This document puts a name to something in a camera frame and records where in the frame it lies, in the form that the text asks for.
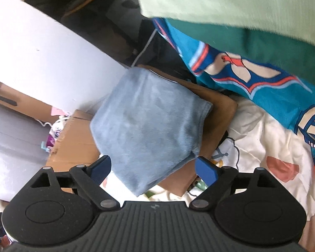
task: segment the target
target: green cloth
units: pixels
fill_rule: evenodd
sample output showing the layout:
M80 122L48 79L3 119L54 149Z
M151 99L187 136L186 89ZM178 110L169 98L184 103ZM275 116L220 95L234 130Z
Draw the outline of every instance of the green cloth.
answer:
M315 45L315 0L139 0L142 15L250 28Z
M270 63L315 85L315 46L275 33L168 19L181 32L223 52Z
M202 179L198 181L198 183L195 186L198 187L202 191L205 191L207 189L207 185L204 183Z

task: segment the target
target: blue microfiber cloth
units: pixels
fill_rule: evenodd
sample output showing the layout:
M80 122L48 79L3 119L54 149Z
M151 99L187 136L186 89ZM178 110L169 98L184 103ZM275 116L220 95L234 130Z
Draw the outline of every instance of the blue microfiber cloth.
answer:
M115 175L139 196L198 156L211 108L182 85L136 67L122 77L90 128Z

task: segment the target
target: cable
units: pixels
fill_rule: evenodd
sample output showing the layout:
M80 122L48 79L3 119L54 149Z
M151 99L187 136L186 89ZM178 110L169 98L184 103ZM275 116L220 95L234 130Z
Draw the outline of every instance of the cable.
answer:
M188 192L191 196L193 196L193 197L197 197L197 195L192 195L190 192Z
M152 39L154 38L155 34L156 34L156 29L154 29L152 35L150 35L150 38L148 39L148 42L146 43L145 47L143 48L143 50L139 53L139 55L135 58L135 60L133 61L131 67L134 67L135 64L137 63L138 59L140 58L140 56L143 54L143 52L146 51L148 45L150 44L150 42L152 41Z
M50 127L52 127L51 123L49 123L49 122L43 123L42 121L39 121L39 120L36 119L36 118L35 118L35 120L36 120L37 122L39 122L39 123L42 125L42 127L45 127L45 126L47 126L47 125L49 125Z

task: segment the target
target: ribbed black surface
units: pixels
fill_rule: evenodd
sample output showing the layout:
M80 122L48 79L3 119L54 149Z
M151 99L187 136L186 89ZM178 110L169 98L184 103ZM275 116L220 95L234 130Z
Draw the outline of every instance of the ribbed black surface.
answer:
M9 252L255 252L304 251L297 244L281 248L248 247L225 236L207 213L184 202L127 202L116 212L102 213L94 226L71 243L56 247L14 244Z

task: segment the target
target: clutter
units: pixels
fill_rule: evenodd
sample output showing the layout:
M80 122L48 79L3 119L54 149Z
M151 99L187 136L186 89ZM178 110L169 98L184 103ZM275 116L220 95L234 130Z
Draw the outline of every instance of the clutter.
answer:
M197 79L211 89L224 88L252 100L304 139L315 160L315 86L279 67L219 51L181 33L165 19L154 22Z
M225 115L227 121L234 113L233 101L231 102L231 112ZM199 110L197 113L194 112L195 107ZM194 159L202 150L201 143L214 144L215 139L212 140L212 133L208 132L212 127L203 131L210 107L211 104L201 101L178 83L149 70L133 68L96 113L91 122L91 130L99 150L107 151L110 155L116 176L138 196ZM210 115L212 121L209 126L212 126L215 114ZM204 149L201 153L203 155L208 152L210 155L215 150L210 146ZM192 174L189 176L191 179L186 177L189 183L183 187L184 192L196 177Z
M66 122L69 119L67 116L59 116L59 119L53 124L50 124L50 131L48 135L47 142L42 141L41 148L46 152L50 152L55 145L56 140L59 138L61 132L64 129Z
M71 167L91 165L99 157L99 151L90 132L92 115L76 110L65 122L47 160L46 166L54 171L68 171Z
M200 156L208 159L211 158L215 149L227 136L227 128L234 117L237 109L237 104L228 96L225 96L216 91L207 89L205 87L193 84L188 81L180 80L165 73L162 73L156 68L148 67L159 75L168 79L177 81L179 84L185 86L200 98L205 99L213 104L215 107L207 116L203 126L203 136L201 143ZM182 196L189 188L190 184L196 180L194 160L187 163L185 166L175 171L166 179L159 183L159 186L164 189Z

